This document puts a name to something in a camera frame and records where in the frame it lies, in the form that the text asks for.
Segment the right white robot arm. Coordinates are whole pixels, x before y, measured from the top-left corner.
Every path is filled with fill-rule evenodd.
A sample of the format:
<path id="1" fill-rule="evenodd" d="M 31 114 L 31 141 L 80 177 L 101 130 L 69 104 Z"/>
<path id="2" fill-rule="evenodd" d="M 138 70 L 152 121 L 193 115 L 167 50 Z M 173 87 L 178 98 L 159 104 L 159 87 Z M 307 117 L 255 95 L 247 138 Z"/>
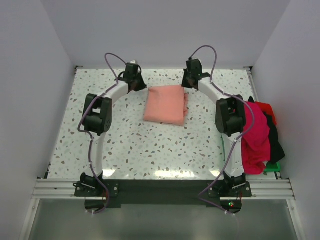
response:
<path id="1" fill-rule="evenodd" d="M 242 134 L 246 125 L 244 101 L 241 95 L 226 93 L 203 72 L 199 59 L 189 58 L 181 86 L 205 94 L 215 104 L 215 126 L 223 139 L 225 164 L 223 166 L 223 192 L 235 196 L 246 184 L 242 161 Z"/>

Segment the salmon pink t shirt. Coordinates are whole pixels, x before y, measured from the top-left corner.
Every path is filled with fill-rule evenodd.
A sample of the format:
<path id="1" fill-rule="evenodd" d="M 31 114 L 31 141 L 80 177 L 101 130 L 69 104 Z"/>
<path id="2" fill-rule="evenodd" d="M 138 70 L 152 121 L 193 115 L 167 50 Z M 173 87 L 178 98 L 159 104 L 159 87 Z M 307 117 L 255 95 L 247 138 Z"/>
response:
<path id="1" fill-rule="evenodd" d="M 188 100 L 189 95 L 180 85 L 150 87 L 143 120 L 183 126 L 188 114 Z"/>

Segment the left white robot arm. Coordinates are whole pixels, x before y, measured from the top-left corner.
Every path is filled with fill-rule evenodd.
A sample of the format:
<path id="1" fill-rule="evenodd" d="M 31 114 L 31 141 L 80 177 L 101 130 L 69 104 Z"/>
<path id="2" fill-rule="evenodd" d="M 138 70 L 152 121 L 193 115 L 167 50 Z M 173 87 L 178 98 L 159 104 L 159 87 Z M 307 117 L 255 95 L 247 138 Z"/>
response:
<path id="1" fill-rule="evenodd" d="M 101 94 L 90 93 L 86 96 L 78 131 L 90 137 L 89 170 L 81 174 L 80 181 L 92 196 L 99 196 L 104 190 L 103 150 L 106 134 L 112 125 L 113 104 L 130 92 L 146 88 L 142 68 L 136 61 L 132 61 L 126 63 L 125 70 L 116 76 L 115 83 L 111 87 Z"/>

